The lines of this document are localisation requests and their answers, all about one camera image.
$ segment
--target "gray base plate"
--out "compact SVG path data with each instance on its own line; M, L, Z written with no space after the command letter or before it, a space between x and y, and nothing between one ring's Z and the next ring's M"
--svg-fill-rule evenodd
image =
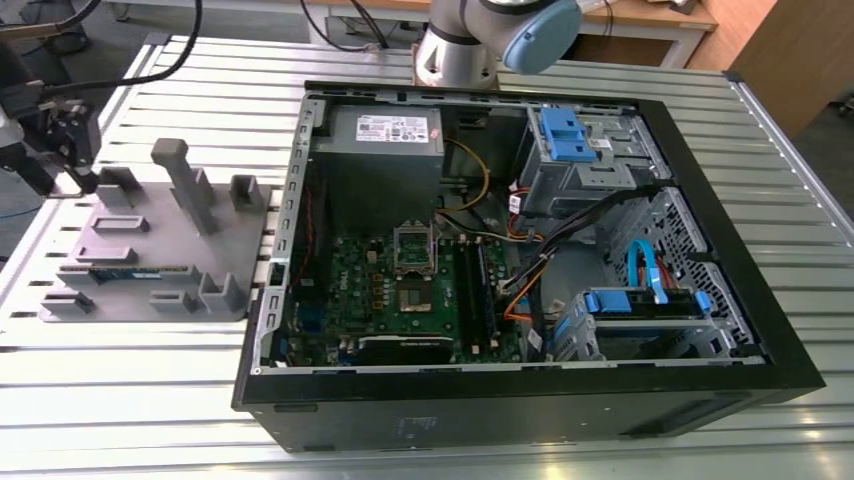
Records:
M101 284L87 285L75 282L68 289L81 292L95 307L89 313L76 309L73 304L43 308L39 318L45 322L220 322L236 321L245 316L245 305L257 260L257 250L263 234L269 187L259 186L264 198L264 208L256 211L235 211L229 198L228 185L212 185L213 201L211 213L216 219L217 230L209 236L199 235L184 211L172 196L168 183L141 184L143 190L128 193L133 208L111 208L97 204L72 256L80 249L97 252L105 248L131 247L136 261L131 262L69 262L69 265L96 265L105 267L127 266L128 269L144 269L164 266L195 266L199 273L208 274L221 289L228 273L233 276L233 285L239 289L240 308L208 309L199 302L197 284L169 283L159 278L120 279ZM145 218L148 231L96 233L92 225L104 216L137 215ZM197 303L192 312L171 307L155 309L149 303L155 292L187 292L191 301Z

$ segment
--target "motherboard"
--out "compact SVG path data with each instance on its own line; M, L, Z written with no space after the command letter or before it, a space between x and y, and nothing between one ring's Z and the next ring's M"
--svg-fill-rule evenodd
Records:
M334 241L326 303L296 310L296 365L519 361L516 326L494 301L504 249L480 237L432 237L403 225L383 237Z

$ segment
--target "slotted metal table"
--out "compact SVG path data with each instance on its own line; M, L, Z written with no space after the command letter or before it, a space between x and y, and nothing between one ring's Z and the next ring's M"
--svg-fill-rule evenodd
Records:
M164 69L184 42L145 45L128 76ZM407 84L410 63L407 51L364 55L201 39L168 81L116 91L100 118L99 163L129 166L145 180L165 178L148 153L159 137L179 137L211 182L251 173L277 186L303 82ZM0 274L0 475L854 477L854 229L749 90L716 73L584 63L560 63L534 77L504 71L500 83L507 90L666 102L827 388L672 439L288 455L229 406L245 322L36 318L91 211L85 200L51 200ZM280 190L273 197L280 201ZM271 243L265 236L261 255ZM265 268L260 260L259 283Z

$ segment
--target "open computer tower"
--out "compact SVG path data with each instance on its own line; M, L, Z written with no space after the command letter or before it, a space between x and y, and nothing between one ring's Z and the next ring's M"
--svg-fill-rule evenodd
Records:
M679 435L823 386L660 102L307 84L233 407L288 451Z

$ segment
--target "blue cable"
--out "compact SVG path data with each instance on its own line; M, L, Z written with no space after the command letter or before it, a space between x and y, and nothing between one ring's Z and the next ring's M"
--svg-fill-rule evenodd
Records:
M643 252L647 271L646 281L655 294L655 303L667 303L667 293L664 293L664 286L662 284L662 272L655 264L655 250L648 240L640 238L632 240L628 246L628 286L640 286L640 281L638 280L638 251Z
M40 208L41 208L41 205L39 205L35 208L31 208L29 210L24 210L23 212L0 215L0 220L5 220L7 218L20 217L21 215L27 215L28 213L37 212Z

